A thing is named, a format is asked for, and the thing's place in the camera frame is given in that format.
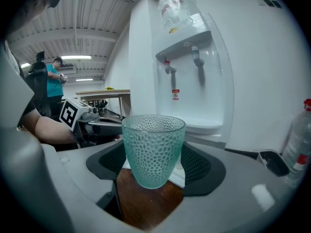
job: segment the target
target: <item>green glass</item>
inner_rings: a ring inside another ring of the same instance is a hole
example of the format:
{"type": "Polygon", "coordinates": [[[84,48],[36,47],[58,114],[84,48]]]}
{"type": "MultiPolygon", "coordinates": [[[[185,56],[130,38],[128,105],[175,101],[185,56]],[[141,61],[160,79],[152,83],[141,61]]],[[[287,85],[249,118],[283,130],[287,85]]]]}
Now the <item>green glass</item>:
{"type": "Polygon", "coordinates": [[[139,115],[122,121],[125,152],[137,182],[156,189],[169,179],[180,155],[186,124],[171,116],[139,115]]]}

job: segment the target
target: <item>man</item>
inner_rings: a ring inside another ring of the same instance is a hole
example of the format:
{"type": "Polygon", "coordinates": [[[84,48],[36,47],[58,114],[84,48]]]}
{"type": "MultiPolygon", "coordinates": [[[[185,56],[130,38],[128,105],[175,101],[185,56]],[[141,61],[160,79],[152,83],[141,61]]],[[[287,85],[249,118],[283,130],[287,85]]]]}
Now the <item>man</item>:
{"type": "MultiPolygon", "coordinates": [[[[9,0],[14,6],[16,0],[9,0]]],[[[6,36],[17,31],[22,26],[26,25],[33,18],[41,14],[44,9],[48,7],[56,7],[60,0],[26,0],[23,5],[19,8],[18,12],[12,18],[9,26],[6,29],[5,36],[0,44],[0,58],[1,65],[3,68],[12,68],[12,70],[4,70],[9,75],[19,75],[24,79],[23,72],[18,66],[16,59],[13,57],[11,51],[8,48],[6,42],[6,36]]],[[[6,98],[11,91],[5,90],[4,83],[6,80],[1,80],[0,97],[6,98]]],[[[41,142],[48,144],[67,144],[74,143],[74,138],[68,127],[60,122],[56,122],[48,117],[41,116],[35,109],[33,104],[30,102],[21,117],[20,122],[25,128],[35,135],[41,142]]],[[[1,117],[0,127],[11,127],[12,120],[6,119],[5,116],[1,117]]]]}
{"type": "Polygon", "coordinates": [[[52,64],[47,65],[48,83],[47,92],[52,116],[60,113],[59,103],[62,100],[64,77],[58,75],[58,69],[63,65],[63,60],[57,57],[52,64]]]}

